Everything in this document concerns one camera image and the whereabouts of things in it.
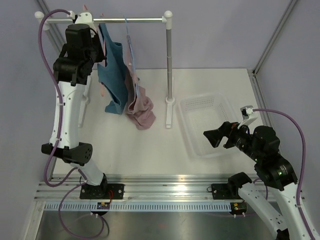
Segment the teal tank top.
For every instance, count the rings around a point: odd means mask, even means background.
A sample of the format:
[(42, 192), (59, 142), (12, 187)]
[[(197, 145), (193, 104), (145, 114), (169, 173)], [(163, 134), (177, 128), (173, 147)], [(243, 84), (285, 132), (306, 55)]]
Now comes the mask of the teal tank top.
[(97, 65), (98, 81), (107, 89), (111, 97), (105, 112), (121, 115), (128, 101), (128, 89), (125, 84), (127, 67), (123, 60), (123, 45), (111, 39), (104, 23), (98, 28), (106, 55), (105, 63)]

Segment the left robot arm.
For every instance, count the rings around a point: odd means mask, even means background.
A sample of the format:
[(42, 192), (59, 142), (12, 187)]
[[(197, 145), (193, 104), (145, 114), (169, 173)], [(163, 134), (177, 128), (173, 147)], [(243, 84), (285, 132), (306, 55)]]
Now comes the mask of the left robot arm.
[(69, 25), (65, 36), (66, 43), (53, 64), (54, 127), (41, 152), (78, 169), (84, 181), (81, 199), (103, 199), (108, 194), (107, 177), (92, 160), (93, 146), (79, 140), (79, 118), (93, 66), (105, 56), (97, 32), (88, 24)]

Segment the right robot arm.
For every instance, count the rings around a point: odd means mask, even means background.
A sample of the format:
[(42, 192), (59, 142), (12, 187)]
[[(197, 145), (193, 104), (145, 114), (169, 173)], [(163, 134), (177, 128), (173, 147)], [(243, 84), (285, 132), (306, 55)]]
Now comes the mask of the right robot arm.
[(304, 213), (301, 197), (297, 195), (298, 178), (288, 160), (279, 153), (280, 139), (269, 126), (257, 126), (249, 134), (248, 126), (238, 122), (224, 122), (218, 129), (204, 131), (213, 148), (227, 138), (224, 148), (236, 147), (255, 162), (258, 178), (268, 187), (279, 211), (263, 197), (244, 172), (228, 178), (227, 193), (241, 198), (255, 211), (276, 240), (318, 240), (308, 214)]

